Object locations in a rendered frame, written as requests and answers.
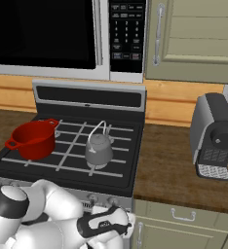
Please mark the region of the black and silver stove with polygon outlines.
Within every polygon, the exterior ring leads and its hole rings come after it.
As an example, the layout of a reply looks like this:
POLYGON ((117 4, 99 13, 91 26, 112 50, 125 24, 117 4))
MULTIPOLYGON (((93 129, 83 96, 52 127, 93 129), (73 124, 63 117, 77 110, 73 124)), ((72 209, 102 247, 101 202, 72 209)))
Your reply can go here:
POLYGON ((45 158, 24 159, 6 146, 0 151, 0 185, 28 187, 46 179, 65 188, 93 208, 109 208, 115 196, 126 211, 133 210, 133 184, 145 119, 146 87, 76 83, 48 80, 32 82, 37 121, 58 121, 55 148, 45 158), (112 160, 103 165, 86 161, 86 143, 91 131, 106 121, 112 140, 112 160), (97 203, 88 195, 95 194, 97 203))

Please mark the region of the silver microwave oven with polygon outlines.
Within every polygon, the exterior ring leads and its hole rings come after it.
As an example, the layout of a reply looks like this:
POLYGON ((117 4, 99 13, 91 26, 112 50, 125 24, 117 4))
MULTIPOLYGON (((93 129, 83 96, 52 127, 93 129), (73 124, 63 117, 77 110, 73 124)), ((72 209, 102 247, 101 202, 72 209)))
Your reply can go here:
POLYGON ((0 74, 143 81, 147 0, 100 0, 102 65, 93 0, 0 0, 0 74))

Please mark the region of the olive wall cupboard door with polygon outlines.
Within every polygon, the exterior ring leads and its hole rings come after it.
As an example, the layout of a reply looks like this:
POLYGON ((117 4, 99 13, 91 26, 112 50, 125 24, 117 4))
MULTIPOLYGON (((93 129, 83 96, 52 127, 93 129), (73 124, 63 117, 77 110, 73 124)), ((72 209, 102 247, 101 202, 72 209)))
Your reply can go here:
POLYGON ((148 79, 228 84, 228 0, 150 0, 146 58, 148 79), (165 14, 155 66, 159 3, 165 14))

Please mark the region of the grey and black coffee machine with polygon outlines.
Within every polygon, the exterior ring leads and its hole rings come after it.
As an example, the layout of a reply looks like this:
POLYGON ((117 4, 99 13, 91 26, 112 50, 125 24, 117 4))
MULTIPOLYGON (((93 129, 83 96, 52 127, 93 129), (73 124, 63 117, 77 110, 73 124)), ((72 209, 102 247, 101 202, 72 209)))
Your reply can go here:
POLYGON ((198 97, 190 126, 190 148, 199 177, 228 181, 228 102, 222 93, 198 97))

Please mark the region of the olive drawer front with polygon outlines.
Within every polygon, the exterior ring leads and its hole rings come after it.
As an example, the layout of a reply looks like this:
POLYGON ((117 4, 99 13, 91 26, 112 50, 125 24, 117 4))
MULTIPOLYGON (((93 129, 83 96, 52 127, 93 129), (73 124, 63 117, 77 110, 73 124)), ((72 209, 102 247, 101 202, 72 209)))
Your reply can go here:
POLYGON ((190 228, 200 228, 208 231, 228 232, 228 214, 207 211, 197 208, 183 207, 160 202, 135 199, 133 201, 135 214, 147 220, 154 220, 166 224, 181 225, 190 228), (196 212, 194 222, 175 220, 171 215, 171 209, 176 210, 178 217, 189 218, 192 211, 196 212))

